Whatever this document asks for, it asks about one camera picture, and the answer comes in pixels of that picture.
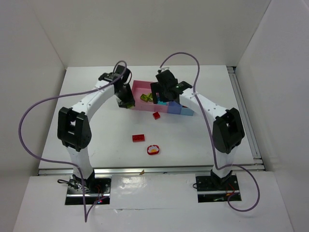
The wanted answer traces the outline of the long teal lego brick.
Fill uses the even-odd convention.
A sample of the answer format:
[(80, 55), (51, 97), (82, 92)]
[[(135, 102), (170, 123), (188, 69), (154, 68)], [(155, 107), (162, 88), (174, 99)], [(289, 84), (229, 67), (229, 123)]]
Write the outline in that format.
[(157, 101), (157, 105), (168, 105), (167, 102), (163, 102), (163, 101)]

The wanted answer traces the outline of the lime curved lego brick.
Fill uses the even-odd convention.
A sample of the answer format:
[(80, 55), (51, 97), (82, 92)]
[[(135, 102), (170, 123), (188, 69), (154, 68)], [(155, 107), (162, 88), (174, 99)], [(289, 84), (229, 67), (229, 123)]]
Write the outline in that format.
[(145, 95), (145, 94), (141, 94), (141, 96), (140, 96), (140, 100), (141, 100), (141, 101), (143, 101), (143, 102), (148, 102), (147, 95)]

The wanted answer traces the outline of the small red lego brick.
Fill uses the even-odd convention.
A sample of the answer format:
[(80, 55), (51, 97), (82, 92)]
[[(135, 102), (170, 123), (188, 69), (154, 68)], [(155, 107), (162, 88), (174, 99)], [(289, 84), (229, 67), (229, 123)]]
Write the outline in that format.
[(157, 119), (160, 118), (160, 114), (158, 112), (154, 112), (153, 117), (154, 117), (155, 120), (157, 120)]

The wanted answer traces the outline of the long red lego brick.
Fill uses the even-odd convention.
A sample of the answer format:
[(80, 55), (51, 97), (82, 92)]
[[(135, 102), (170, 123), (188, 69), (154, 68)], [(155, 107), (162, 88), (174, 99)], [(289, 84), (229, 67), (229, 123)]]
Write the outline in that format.
[(144, 142), (145, 141), (145, 135), (144, 134), (135, 134), (132, 135), (132, 142)]

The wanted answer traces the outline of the red flower lego piece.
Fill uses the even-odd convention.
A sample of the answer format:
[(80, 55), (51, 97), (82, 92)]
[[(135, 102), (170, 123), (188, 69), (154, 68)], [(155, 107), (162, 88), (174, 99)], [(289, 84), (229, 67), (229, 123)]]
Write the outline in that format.
[(150, 145), (146, 149), (148, 155), (157, 155), (160, 152), (158, 145)]

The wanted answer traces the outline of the lime square lego brick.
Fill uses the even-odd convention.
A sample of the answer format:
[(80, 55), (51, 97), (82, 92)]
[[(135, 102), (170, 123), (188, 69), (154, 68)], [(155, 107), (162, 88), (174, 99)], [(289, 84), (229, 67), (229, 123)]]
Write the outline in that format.
[(134, 108), (135, 107), (135, 104), (130, 104), (130, 103), (128, 103), (127, 105), (126, 105), (126, 108), (127, 109), (132, 109), (132, 108)]

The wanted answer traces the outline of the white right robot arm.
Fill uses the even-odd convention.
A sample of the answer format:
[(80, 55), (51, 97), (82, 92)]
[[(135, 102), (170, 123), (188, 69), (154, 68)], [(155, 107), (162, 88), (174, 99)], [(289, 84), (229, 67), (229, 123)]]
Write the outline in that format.
[(158, 70), (157, 82), (151, 83), (153, 103), (176, 102), (202, 115), (210, 136), (214, 166), (211, 170), (212, 185), (221, 189), (232, 175), (232, 163), (237, 147), (245, 136), (238, 109), (219, 106), (196, 92), (196, 87), (179, 82), (168, 69)]

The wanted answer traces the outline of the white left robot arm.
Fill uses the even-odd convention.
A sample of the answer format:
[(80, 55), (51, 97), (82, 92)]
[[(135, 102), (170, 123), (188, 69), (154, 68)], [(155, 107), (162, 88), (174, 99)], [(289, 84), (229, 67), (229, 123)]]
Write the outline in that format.
[(57, 137), (67, 148), (72, 163), (75, 182), (92, 188), (95, 172), (90, 164), (88, 145), (92, 138), (90, 120), (96, 111), (111, 97), (115, 96), (120, 108), (132, 108), (135, 100), (127, 83), (131, 71), (117, 65), (113, 72), (103, 73), (92, 91), (70, 108), (62, 107), (58, 112)]

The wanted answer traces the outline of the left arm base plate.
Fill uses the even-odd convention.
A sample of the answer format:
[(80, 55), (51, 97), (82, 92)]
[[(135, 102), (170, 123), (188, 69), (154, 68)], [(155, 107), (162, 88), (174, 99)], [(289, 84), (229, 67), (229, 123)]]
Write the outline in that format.
[[(82, 185), (75, 182), (72, 177), (69, 181), (58, 180), (58, 183), (67, 184), (67, 193), (65, 199), (65, 205), (83, 205), (83, 193)], [(86, 205), (92, 205), (95, 201), (98, 201), (98, 205), (110, 204), (110, 192), (111, 192), (111, 177), (97, 178), (94, 186), (91, 188), (85, 188), (85, 203)]]

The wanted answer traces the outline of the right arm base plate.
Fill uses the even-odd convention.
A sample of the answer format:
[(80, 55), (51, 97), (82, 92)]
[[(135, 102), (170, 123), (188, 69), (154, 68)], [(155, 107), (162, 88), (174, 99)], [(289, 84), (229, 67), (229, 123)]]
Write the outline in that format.
[(196, 176), (196, 182), (192, 185), (197, 190), (199, 203), (216, 203), (230, 201), (242, 201), (238, 179), (232, 175), (221, 186), (215, 186), (210, 176)]

